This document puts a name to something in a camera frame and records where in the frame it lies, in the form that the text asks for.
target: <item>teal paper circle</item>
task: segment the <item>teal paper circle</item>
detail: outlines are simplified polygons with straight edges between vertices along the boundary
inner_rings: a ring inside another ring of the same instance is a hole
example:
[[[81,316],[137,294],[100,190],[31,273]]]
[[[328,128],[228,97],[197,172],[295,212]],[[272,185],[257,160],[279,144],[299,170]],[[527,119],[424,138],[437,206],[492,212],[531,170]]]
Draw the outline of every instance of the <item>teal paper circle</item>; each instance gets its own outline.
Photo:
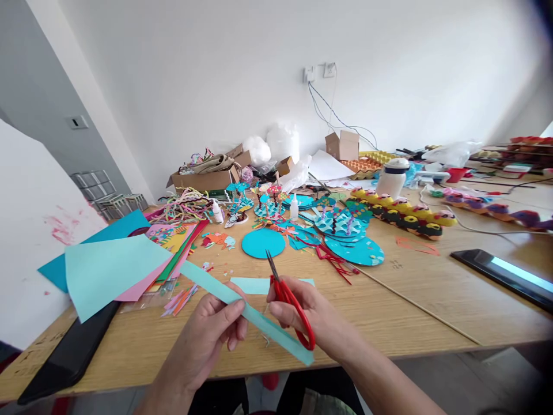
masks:
[[[242,239],[242,249],[254,258],[267,259],[265,250],[269,250],[271,256],[277,256],[284,251],[284,248],[286,248],[284,237],[272,229],[258,229]]]
[[[354,264],[374,266],[384,261],[382,248],[367,237],[357,242],[340,242],[325,236],[324,242],[337,256]]]

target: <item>pink paint stain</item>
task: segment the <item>pink paint stain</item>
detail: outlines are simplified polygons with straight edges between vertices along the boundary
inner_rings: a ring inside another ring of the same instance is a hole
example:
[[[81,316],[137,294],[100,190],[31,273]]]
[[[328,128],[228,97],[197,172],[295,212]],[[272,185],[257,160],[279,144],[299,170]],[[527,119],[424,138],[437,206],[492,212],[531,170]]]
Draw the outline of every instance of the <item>pink paint stain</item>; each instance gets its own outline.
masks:
[[[61,218],[55,216],[44,216],[44,223],[52,227],[52,236],[64,245],[75,245],[73,231],[81,222],[73,218],[67,210],[61,206],[56,206],[61,210]]]

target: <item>white bottle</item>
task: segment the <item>white bottle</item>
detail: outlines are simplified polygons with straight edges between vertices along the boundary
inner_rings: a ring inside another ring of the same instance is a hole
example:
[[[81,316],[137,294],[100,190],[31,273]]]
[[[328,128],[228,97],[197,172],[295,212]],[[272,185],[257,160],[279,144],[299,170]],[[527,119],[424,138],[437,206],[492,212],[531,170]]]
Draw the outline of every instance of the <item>white bottle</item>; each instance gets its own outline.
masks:
[[[392,159],[384,164],[376,185],[376,193],[378,195],[388,193],[393,200],[396,200],[405,184],[407,170],[409,170],[409,161],[406,159]]]
[[[290,202],[290,220],[298,220],[299,213],[300,208],[298,208],[298,199],[296,199],[296,194],[294,193],[294,198]]]
[[[217,205],[217,202],[215,200],[213,200],[211,211],[213,212],[213,216],[215,217],[215,223],[222,224],[224,220],[223,213],[221,212],[221,208],[219,207],[219,205]]]

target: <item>white board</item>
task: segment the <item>white board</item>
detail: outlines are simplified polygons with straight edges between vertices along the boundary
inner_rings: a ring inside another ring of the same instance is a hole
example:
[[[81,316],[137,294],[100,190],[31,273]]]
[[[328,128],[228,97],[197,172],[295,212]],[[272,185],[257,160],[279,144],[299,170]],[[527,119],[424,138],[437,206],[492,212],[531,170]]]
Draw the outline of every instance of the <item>white board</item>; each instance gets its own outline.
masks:
[[[44,145],[0,120],[0,340],[26,349],[69,306],[37,269],[107,225]]]

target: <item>cotton ball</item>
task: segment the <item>cotton ball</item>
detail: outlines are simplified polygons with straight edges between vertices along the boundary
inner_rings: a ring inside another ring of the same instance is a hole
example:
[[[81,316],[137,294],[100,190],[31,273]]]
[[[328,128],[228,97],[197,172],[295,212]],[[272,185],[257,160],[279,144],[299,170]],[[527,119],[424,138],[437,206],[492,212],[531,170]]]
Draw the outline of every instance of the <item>cotton ball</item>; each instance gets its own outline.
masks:
[[[242,147],[244,151],[249,151],[249,156],[252,159],[252,166],[254,167],[264,166],[271,160],[271,149],[258,135],[245,139],[242,143]]]

